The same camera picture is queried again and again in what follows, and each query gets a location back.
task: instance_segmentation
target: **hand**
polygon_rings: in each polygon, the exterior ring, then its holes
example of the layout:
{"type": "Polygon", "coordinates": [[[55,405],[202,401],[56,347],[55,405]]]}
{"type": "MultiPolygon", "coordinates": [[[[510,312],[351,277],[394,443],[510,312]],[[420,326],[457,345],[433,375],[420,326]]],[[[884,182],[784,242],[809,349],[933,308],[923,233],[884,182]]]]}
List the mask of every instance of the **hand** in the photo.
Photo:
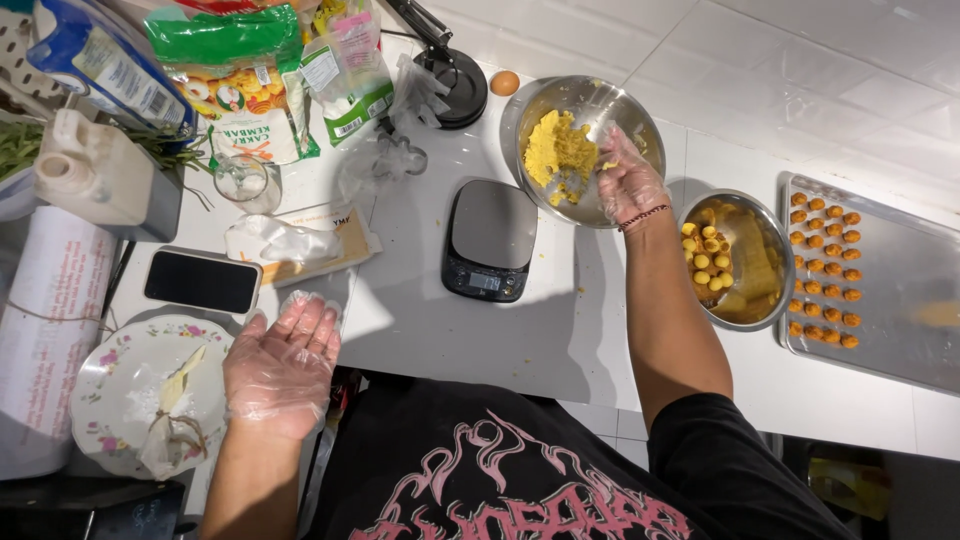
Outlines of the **hand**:
{"type": "Polygon", "coordinates": [[[625,223],[656,206],[670,204],[660,174],[616,125],[607,129],[600,143],[597,167],[600,202],[613,223],[625,223]],[[615,165],[604,170],[607,163],[615,165]]]}
{"type": "Polygon", "coordinates": [[[224,359],[228,415],[266,435],[302,440],[324,418],[340,353],[337,311],[294,291],[267,329],[257,313],[224,359]]]}

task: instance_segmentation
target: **paper towel roll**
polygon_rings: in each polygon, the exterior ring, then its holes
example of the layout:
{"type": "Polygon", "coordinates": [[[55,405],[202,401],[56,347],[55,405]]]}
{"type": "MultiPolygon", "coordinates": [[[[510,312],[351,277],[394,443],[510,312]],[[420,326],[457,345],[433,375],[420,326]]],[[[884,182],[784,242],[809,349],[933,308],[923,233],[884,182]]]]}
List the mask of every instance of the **paper towel roll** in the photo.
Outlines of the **paper towel roll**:
{"type": "Polygon", "coordinates": [[[0,480],[66,464],[70,392],[96,345],[116,239],[57,207],[36,209],[0,321],[0,480]]]}

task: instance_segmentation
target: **yellow dough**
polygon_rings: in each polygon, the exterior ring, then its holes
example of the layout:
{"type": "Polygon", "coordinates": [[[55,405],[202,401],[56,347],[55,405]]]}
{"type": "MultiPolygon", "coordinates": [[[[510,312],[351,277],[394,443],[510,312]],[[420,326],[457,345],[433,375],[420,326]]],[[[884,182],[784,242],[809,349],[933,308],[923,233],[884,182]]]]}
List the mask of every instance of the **yellow dough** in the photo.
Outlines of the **yellow dough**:
{"type": "Polygon", "coordinates": [[[561,169],[576,172],[585,180],[597,162],[597,145],[587,140],[589,124],[571,130],[572,123],[573,114],[569,110],[563,115],[552,110],[530,134],[523,153],[523,167],[541,187],[547,187],[551,177],[561,169]]]}

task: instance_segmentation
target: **person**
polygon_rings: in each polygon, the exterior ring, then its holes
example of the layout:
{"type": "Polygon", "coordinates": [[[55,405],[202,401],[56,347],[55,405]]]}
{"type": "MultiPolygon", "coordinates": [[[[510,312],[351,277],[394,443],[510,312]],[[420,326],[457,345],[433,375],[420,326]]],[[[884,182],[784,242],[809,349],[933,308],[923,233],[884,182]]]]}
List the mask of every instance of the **person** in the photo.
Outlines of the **person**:
{"type": "MultiPolygon", "coordinates": [[[[650,471],[556,401],[482,384],[372,378],[339,425],[307,538],[852,538],[733,404],[663,180],[617,128],[599,193],[627,246],[627,334],[650,471]]],[[[340,336],[322,299],[254,316],[224,361],[229,425],[202,538],[292,539],[300,441],[340,336]]]]}

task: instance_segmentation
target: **black t-shirt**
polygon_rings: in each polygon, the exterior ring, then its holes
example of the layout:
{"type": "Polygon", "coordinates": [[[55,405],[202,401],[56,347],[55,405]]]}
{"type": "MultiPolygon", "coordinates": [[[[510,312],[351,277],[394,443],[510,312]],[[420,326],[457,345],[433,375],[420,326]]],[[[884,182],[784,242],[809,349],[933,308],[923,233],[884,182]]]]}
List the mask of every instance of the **black t-shirt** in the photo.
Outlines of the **black t-shirt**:
{"type": "Polygon", "coordinates": [[[554,400],[375,381],[340,424],[307,538],[852,538],[723,396],[666,407],[647,449],[650,473],[554,400]]]}

